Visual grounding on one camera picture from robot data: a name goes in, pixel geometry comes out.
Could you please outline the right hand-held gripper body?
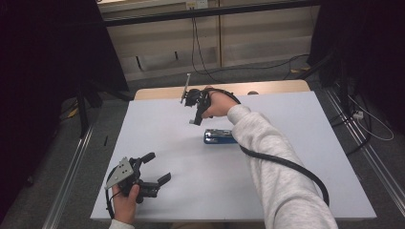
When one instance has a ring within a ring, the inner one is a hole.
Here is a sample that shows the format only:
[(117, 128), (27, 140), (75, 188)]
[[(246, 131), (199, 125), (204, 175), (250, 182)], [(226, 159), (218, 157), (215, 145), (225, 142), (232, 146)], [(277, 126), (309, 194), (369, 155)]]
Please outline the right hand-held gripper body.
[(181, 103), (185, 107), (193, 107), (197, 105), (198, 107), (208, 108), (211, 105), (208, 90), (198, 90), (190, 89), (187, 90), (189, 85), (191, 74), (187, 74), (187, 79), (185, 86), (181, 95)]

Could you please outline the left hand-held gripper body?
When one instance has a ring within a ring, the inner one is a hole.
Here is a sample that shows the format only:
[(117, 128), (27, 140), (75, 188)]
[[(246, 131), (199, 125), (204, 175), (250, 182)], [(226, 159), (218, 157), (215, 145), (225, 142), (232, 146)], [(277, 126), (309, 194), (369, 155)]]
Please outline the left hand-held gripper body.
[(142, 203), (144, 198), (155, 198), (160, 186), (156, 182), (144, 182), (140, 178), (141, 157), (124, 157), (107, 176), (104, 189), (108, 191), (117, 185), (124, 196), (128, 196), (133, 185), (139, 186), (139, 194), (136, 203)]

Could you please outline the blue and silver stapler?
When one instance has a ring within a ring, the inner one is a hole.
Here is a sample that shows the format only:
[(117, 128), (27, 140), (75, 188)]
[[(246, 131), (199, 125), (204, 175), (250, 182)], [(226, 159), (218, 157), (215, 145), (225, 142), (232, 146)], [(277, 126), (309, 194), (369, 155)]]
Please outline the blue and silver stapler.
[(203, 135), (205, 144), (233, 144), (235, 138), (230, 130), (206, 129)]

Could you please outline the person's right hand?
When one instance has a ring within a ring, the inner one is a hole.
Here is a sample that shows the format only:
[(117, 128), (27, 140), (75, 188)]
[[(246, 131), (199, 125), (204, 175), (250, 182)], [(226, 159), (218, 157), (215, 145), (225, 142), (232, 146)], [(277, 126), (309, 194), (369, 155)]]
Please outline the person's right hand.
[(211, 116), (226, 116), (232, 107), (238, 105), (238, 102), (228, 95), (214, 91), (213, 87), (206, 86), (206, 89), (209, 89), (211, 105), (202, 114), (202, 118), (209, 118)]

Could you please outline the person's left hand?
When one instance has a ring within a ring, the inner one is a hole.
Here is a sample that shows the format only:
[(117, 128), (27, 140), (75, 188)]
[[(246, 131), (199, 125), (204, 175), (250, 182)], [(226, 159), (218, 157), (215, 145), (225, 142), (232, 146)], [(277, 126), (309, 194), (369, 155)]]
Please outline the person's left hand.
[(127, 197), (120, 192), (117, 185), (114, 185), (112, 190), (114, 195), (114, 219), (122, 223), (133, 224), (135, 222), (137, 209), (136, 199), (139, 194), (139, 186), (137, 184), (133, 185)]

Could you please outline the black stand legs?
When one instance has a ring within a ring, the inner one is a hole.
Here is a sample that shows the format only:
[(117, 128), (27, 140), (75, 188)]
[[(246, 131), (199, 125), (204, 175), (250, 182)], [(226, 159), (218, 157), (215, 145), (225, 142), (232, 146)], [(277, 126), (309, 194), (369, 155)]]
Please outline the black stand legs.
[(105, 92), (118, 98), (122, 101), (132, 101), (134, 98), (119, 90), (115, 90), (112, 87), (103, 85), (95, 80), (84, 80), (78, 84), (76, 100), (77, 108), (80, 117), (81, 132), (80, 137), (83, 138), (90, 130), (90, 122), (87, 116), (86, 105), (89, 104), (91, 108), (100, 108), (103, 104), (103, 100), (99, 95), (99, 92)]

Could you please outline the black horizontal bar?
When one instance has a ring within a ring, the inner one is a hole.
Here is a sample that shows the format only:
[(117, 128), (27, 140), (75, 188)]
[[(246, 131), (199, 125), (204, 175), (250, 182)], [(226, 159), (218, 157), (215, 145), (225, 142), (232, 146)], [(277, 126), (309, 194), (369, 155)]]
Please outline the black horizontal bar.
[(218, 7), (202, 10), (183, 10), (183, 11), (165, 12), (143, 16), (125, 16), (125, 17), (116, 17), (112, 19), (104, 19), (103, 25), (105, 27), (116, 27), (116, 26), (135, 25), (161, 21), (200, 18), (208, 16), (248, 13), (265, 10), (287, 10), (287, 9), (320, 6), (321, 2), (322, 0), (282, 0), (271, 3)]

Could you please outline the black curtain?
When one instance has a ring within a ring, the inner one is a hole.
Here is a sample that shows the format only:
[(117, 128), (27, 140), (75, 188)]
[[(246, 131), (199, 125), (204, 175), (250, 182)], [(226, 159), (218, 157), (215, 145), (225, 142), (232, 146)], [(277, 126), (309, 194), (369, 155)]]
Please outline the black curtain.
[(405, 135), (405, 0), (321, 0), (308, 63), (330, 53)]
[(61, 104), (128, 86), (99, 0), (0, 0), (0, 223), (38, 167)]

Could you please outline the aluminium floor rail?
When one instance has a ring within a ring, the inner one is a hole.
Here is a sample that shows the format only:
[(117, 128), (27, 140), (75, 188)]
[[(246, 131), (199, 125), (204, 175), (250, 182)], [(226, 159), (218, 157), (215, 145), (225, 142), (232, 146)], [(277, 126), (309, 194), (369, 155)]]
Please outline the aluminium floor rail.
[(91, 125), (79, 139), (73, 159), (70, 162), (68, 171), (63, 178), (63, 182), (44, 221), (42, 229), (57, 229), (72, 192), (82, 158), (86, 153), (88, 144), (91, 140), (93, 130), (94, 126)]
[[(371, 144), (372, 139), (376, 139), (379, 143), (393, 141), (394, 132), (375, 115), (370, 113), (366, 105), (359, 105), (351, 96), (348, 96), (348, 100), (354, 106), (354, 111), (361, 111), (364, 115), (364, 118), (361, 120), (354, 119), (352, 114), (344, 114), (343, 105), (341, 104), (342, 99), (338, 97), (338, 94), (334, 90), (325, 90), (325, 93), (333, 108), (338, 112), (338, 117), (342, 119), (342, 123), (346, 126), (357, 144), (354, 150), (347, 153), (347, 156), (353, 156), (355, 153), (359, 152), (364, 155), (390, 195), (396, 208), (405, 217), (405, 188), (400, 185), (393, 173), (381, 159), (376, 148)], [(387, 129), (391, 133), (391, 136), (381, 137), (374, 134), (370, 129), (373, 120)]]

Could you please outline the white wall socket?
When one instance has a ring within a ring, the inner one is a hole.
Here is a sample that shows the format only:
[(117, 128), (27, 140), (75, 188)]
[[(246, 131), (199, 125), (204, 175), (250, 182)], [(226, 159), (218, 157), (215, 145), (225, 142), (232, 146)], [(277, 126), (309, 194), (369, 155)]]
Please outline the white wall socket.
[(185, 6), (188, 10), (201, 10), (208, 8), (208, 0), (187, 0)]

